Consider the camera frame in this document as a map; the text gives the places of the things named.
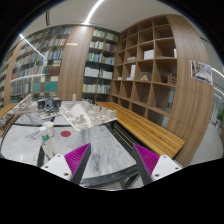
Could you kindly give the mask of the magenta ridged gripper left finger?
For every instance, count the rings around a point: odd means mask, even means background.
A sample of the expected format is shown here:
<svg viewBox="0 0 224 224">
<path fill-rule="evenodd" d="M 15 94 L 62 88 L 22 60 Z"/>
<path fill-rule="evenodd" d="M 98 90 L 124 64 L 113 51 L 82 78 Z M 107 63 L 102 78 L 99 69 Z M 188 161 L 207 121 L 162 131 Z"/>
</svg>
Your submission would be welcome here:
<svg viewBox="0 0 224 224">
<path fill-rule="evenodd" d="M 66 155 L 55 155 L 42 166 L 42 169 L 79 185 L 90 154 L 91 144 L 88 143 Z"/>
</svg>

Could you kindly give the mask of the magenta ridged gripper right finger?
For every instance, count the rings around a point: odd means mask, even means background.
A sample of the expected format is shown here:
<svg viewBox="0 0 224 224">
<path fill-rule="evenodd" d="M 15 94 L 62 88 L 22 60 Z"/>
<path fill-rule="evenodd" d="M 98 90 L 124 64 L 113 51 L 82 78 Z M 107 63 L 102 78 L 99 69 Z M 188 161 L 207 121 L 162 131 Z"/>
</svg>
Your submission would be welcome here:
<svg viewBox="0 0 224 224">
<path fill-rule="evenodd" d="M 133 145 L 133 156 L 144 185 L 181 170 L 168 155 L 157 155 L 140 145 Z"/>
</svg>

